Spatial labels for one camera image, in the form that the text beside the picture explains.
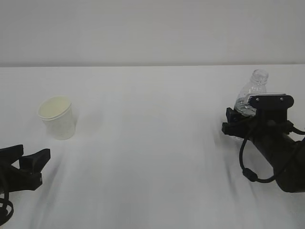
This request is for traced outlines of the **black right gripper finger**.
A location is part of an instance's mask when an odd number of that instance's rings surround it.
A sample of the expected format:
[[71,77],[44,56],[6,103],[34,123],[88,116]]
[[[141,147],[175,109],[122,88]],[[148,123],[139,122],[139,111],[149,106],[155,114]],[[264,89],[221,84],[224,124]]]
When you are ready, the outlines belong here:
[[245,116],[230,107],[227,107],[225,115],[228,123],[237,123],[245,119]]

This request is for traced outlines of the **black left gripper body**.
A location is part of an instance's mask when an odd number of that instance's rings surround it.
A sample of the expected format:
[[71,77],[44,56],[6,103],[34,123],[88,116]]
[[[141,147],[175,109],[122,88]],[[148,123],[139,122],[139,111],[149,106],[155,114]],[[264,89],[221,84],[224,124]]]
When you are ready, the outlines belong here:
[[42,185],[41,173],[30,173],[13,166],[0,166],[0,173],[4,176],[9,192],[24,190],[34,191]]

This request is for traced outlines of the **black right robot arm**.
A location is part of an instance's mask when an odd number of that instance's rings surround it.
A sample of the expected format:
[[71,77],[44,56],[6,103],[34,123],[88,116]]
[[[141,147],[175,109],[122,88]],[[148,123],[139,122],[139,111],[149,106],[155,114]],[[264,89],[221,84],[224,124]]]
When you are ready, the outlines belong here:
[[[228,107],[226,117],[222,132],[243,139],[239,164],[248,180],[263,184],[275,181],[284,192],[304,192],[305,142],[294,141],[289,137],[290,132],[304,133],[288,121],[286,110],[257,110],[256,116],[245,117]],[[261,179],[245,166],[243,154],[248,141],[253,143],[273,168],[274,174],[270,178]]]

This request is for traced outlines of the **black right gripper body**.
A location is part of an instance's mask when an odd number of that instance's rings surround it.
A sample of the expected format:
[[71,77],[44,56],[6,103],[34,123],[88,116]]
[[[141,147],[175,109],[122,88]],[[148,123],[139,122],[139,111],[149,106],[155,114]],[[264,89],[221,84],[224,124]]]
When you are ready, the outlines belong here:
[[293,123],[287,120],[287,111],[259,111],[255,116],[245,116],[237,123],[222,123],[222,132],[225,135],[244,139],[247,135],[254,135],[268,130],[285,134],[292,132]]

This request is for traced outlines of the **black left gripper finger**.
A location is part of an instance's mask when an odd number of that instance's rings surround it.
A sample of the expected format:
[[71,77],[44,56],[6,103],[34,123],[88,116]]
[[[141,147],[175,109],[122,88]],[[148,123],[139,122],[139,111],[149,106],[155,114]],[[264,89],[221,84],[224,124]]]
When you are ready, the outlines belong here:
[[0,149],[0,165],[11,166],[23,156],[23,145],[15,145]]
[[19,158],[19,166],[30,174],[40,173],[51,158],[51,150],[46,148],[35,154]]

